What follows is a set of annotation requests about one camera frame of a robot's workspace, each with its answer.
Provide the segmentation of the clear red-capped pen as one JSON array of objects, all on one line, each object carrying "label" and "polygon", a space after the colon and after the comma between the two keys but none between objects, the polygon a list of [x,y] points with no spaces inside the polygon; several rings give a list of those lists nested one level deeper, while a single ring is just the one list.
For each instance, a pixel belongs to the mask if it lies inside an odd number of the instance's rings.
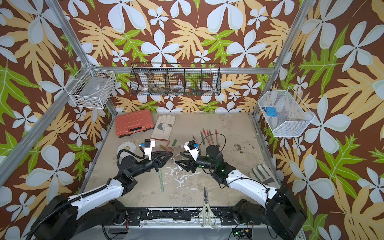
[{"label": "clear red-capped pen", "polygon": [[210,140],[210,134],[209,134],[209,131],[207,130],[206,133],[207,133],[207,141],[208,141],[208,144],[211,145],[211,140]]}]

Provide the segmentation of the red gel pen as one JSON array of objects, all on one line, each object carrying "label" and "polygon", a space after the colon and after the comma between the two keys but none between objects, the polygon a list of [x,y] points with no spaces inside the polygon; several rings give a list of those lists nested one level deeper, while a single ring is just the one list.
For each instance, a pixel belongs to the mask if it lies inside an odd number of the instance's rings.
[{"label": "red gel pen", "polygon": [[215,129],[215,136],[216,136],[216,142],[217,145],[219,145],[219,140],[218,140],[218,131]]}]

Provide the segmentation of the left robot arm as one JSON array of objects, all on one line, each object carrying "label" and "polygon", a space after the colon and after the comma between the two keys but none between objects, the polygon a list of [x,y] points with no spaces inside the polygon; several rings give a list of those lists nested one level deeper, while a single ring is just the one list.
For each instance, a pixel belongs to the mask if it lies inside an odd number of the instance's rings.
[{"label": "left robot arm", "polygon": [[127,208],[118,198],[129,193],[138,183],[136,177],[156,170],[157,172],[173,157],[172,152],[149,152],[142,157],[128,153],[117,156],[118,174],[107,183],[79,195],[59,195],[45,207],[31,226],[26,238],[37,240],[70,240],[73,236],[94,226],[122,223]]}]

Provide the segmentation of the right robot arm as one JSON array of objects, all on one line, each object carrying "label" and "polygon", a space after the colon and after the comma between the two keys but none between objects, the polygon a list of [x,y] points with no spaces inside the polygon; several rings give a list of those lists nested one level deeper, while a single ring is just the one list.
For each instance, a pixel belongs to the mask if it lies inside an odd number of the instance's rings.
[{"label": "right robot arm", "polygon": [[237,223],[265,224],[283,240],[295,239],[302,229],[307,214],[292,191],[284,186],[270,187],[246,177],[224,161],[218,145],[207,146],[206,156],[202,156],[197,145],[187,144],[181,155],[185,159],[176,161],[176,164],[186,172],[207,170],[218,184],[242,192],[256,201],[252,204],[247,200],[241,200],[234,206],[234,218]]}]

